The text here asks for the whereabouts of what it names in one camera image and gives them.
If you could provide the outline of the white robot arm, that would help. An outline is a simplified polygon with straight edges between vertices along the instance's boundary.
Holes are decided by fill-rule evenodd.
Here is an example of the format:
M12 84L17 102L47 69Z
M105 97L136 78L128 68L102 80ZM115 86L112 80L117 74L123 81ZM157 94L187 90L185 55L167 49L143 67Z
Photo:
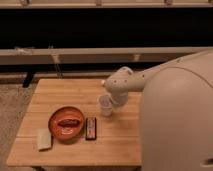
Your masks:
M105 81L117 106L140 92L142 171L213 171L213 50Z

